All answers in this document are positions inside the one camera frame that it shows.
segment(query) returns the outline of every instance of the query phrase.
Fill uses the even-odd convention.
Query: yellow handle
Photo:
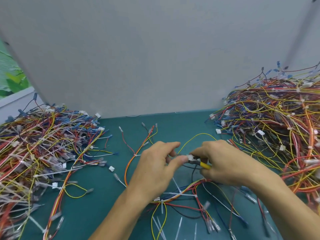
[[[210,165],[208,165],[208,164],[206,164],[206,163],[204,163],[204,162],[200,162],[200,166],[203,167],[203,168],[205,168],[205,169],[210,169],[210,168],[211,168]]]

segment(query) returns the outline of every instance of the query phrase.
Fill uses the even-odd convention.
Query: forearm
[[[274,172],[256,174],[248,187],[262,200],[284,239],[319,239],[320,217]]]
[[[126,189],[89,240],[128,239],[147,204]]]

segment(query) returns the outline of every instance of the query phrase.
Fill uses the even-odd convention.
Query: person's left hand
[[[168,157],[168,154],[175,157],[174,149],[179,146],[180,142],[157,141],[144,150],[127,187],[128,192],[146,200],[146,204],[160,196],[167,189],[174,172],[188,161],[185,155],[172,160]]]

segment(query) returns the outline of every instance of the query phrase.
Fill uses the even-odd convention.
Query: green work surface
[[[210,135],[213,135],[217,140],[228,139],[229,136],[227,135],[216,134],[215,129],[217,127],[215,127],[212,121],[204,123],[204,121],[209,117],[210,113],[211,112],[209,111],[201,111],[189,113],[155,114],[138,117],[123,117],[100,120],[99,122],[101,126],[105,126],[106,129],[110,129],[110,131],[107,132],[105,136],[108,136],[110,134],[113,135],[108,141],[109,146],[107,147],[107,151],[119,152],[118,155],[105,156],[104,160],[107,160],[107,163],[115,168],[114,172],[117,173],[117,175],[123,181],[125,168],[132,157],[132,152],[122,141],[121,132],[118,127],[121,126],[122,130],[124,131],[124,136],[128,145],[130,145],[134,150],[137,150],[148,135],[146,129],[142,127],[141,122],[143,122],[147,126],[147,128],[151,128],[151,126],[155,125],[156,123],[158,124],[158,133],[153,136],[154,141],[180,141],[183,145],[199,133],[208,133]],[[212,140],[212,138],[208,135],[199,135],[191,140],[183,148],[181,153],[188,154],[193,149],[201,146],[201,143],[203,141],[210,140]],[[102,149],[105,142],[106,139],[99,139],[95,143],[95,146],[99,147],[99,149]],[[143,149],[146,149],[148,147],[150,147],[150,143],[143,147]],[[132,161],[128,169],[128,181],[130,180],[138,161],[139,157],[134,158],[134,160]],[[186,167],[181,167],[177,170],[174,178],[179,187],[186,186],[191,183],[192,171],[192,169]],[[195,181],[200,178],[202,178],[202,176],[199,174],[199,170],[195,170],[193,180]],[[72,199],[64,195],[62,200],[62,214],[65,218],[61,229],[55,236],[55,239],[88,239],[94,232],[94,230],[98,227],[98,225],[102,222],[102,220],[106,217],[115,200],[123,192],[124,186],[120,184],[120,182],[116,181],[113,173],[110,172],[107,167],[99,166],[85,166],[83,169],[75,172],[71,176],[70,180],[78,181],[78,185],[82,186],[85,189],[94,188],[94,191],[79,199]],[[217,187],[211,185],[210,183],[207,183],[206,188],[220,201],[228,206],[227,201],[222,196],[222,193]],[[167,192],[173,192],[176,189],[177,188],[174,182],[171,181]],[[225,191],[228,198],[231,199],[235,189],[229,186],[222,186],[222,189]],[[80,196],[83,194],[83,191],[73,186],[70,186],[70,188],[68,188],[67,190],[73,196]],[[48,222],[48,217],[51,212],[54,200],[58,195],[58,191],[58,189],[48,190],[42,197],[40,202],[45,205],[32,213],[32,216],[43,227],[45,227]],[[188,219],[186,217],[183,217],[178,240],[193,240],[196,222],[196,239],[230,239],[229,232],[226,230],[226,228],[222,224],[222,221],[219,219],[214,208],[214,204],[217,206],[219,213],[221,214],[224,222],[226,222],[227,225],[229,224],[230,220],[230,212],[222,205],[220,205],[211,195],[209,195],[204,190],[202,185],[198,186],[197,194],[202,204],[204,204],[207,200],[211,203],[208,212],[217,221],[218,225],[221,228],[221,231],[219,233],[214,232],[213,234],[208,234],[206,224],[202,218]],[[198,208],[197,203],[192,196],[181,196],[171,203]],[[270,228],[268,229],[270,237],[266,237],[262,224],[262,216],[257,204],[252,203],[251,201],[246,199],[242,193],[237,192],[235,195],[234,206],[239,214],[249,223],[248,227],[244,227],[240,220],[233,216],[231,228],[237,240],[277,239],[277,236],[270,230]],[[199,216],[199,212],[197,211],[184,208],[177,209],[181,213],[188,216]],[[167,210],[167,219],[164,226],[164,233],[166,239],[170,240],[175,239],[181,215],[169,206],[167,207]],[[151,213],[142,214],[130,236],[130,239],[153,239],[150,226],[152,212],[153,211],[151,211]],[[158,216],[161,222],[164,221],[165,214],[161,213],[161,207],[158,208],[155,216]],[[274,229],[276,229],[269,215],[267,215],[267,218]],[[56,227],[57,221],[58,220],[56,220],[52,226],[53,230]],[[158,230],[154,224],[153,229],[155,237],[157,237]],[[34,223],[28,221],[21,239],[42,239],[42,233],[34,225]]]

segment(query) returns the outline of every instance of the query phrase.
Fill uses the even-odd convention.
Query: gray wall
[[[284,60],[311,0],[0,0],[44,101],[103,117],[218,108]],[[319,61],[320,16],[292,68]]]

